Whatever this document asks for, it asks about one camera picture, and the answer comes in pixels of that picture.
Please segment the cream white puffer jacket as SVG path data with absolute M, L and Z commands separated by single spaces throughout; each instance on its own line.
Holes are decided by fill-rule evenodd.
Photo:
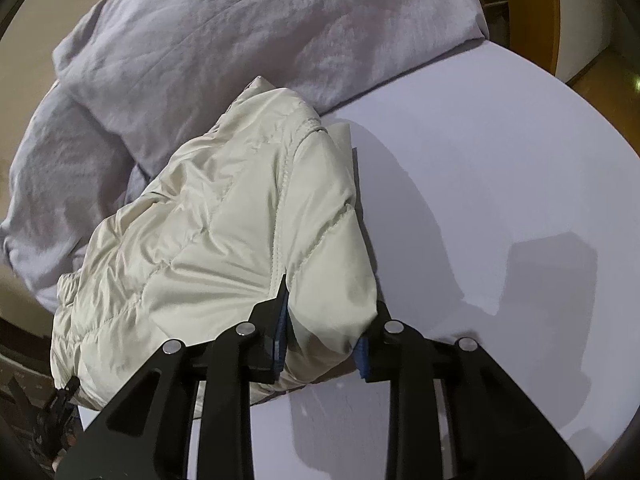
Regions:
M 54 383 L 99 410 L 169 339 L 200 344 L 288 291 L 292 333 L 273 385 L 314 382 L 352 354 L 378 286 L 356 211 L 349 126 L 254 79 L 204 136 L 180 146 L 132 203 L 94 230 L 58 280 Z

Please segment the left lavender pillow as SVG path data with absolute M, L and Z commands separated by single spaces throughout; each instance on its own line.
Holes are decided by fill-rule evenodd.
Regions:
M 120 137 L 54 84 L 9 169 L 1 260 L 54 312 L 58 279 L 81 267 L 96 226 L 135 200 L 149 180 Z

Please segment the lavender pillow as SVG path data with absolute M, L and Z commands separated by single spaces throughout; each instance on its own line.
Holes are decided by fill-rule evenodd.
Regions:
M 58 279 L 81 267 L 96 226 L 135 200 L 149 180 L 120 137 L 54 84 L 9 169 L 1 260 L 54 312 Z
M 100 0 L 53 63 L 157 174 L 257 77 L 324 113 L 487 34 L 478 0 Z

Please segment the right lavender pillow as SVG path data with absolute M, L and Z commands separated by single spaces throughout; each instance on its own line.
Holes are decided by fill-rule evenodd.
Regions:
M 53 63 L 157 174 L 257 77 L 324 113 L 487 34 L 478 0 L 100 0 Z

